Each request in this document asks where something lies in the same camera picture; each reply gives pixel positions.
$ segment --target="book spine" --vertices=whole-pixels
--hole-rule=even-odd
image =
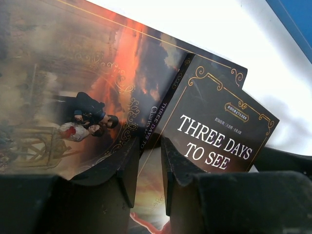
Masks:
[[[153,132],[155,131],[160,119],[162,118],[163,113],[165,112],[170,100],[172,99],[173,95],[175,94],[177,87],[179,86],[182,78],[185,75],[186,70],[190,66],[195,54],[187,54],[186,58],[184,59],[175,79],[173,80],[172,84],[170,85],[169,90],[167,91],[164,99],[162,100],[161,104],[159,105],[157,112],[153,115],[152,121],[147,124],[147,127],[144,132],[143,139],[140,144],[140,155],[142,155],[145,145],[148,143],[149,139],[151,138]]]

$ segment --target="white surface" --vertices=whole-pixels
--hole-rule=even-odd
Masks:
[[[280,119],[267,146],[312,156],[312,64],[265,0],[90,0],[248,68],[243,90]]]

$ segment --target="large book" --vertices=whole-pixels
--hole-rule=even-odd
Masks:
[[[1,173],[70,179],[142,137],[188,53],[247,74],[85,0],[0,0],[0,22]]]
[[[279,120],[256,100],[194,56],[166,111],[158,117],[137,179],[129,233],[170,233],[165,214],[159,139],[208,173],[247,172]]]

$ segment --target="black suit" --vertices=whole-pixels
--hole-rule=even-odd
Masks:
[[[62,125],[67,122],[77,122],[74,115],[82,115],[84,125],[87,129],[93,124],[98,124],[105,116],[103,112],[104,103],[92,99],[84,92],[79,92],[76,97],[54,96],[55,100],[49,104],[54,113],[53,122]]]

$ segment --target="white dress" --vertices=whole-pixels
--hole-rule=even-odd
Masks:
[[[89,135],[89,131],[88,130],[86,130],[81,125],[73,123],[73,122],[69,122],[69,123],[65,123],[65,124],[61,125],[59,127],[59,130],[62,131],[62,132],[65,132],[70,127],[74,127],[76,133],[75,134],[71,134],[71,136],[69,138],[66,138],[66,140],[80,142],[80,141],[82,141],[83,139],[85,139]]]

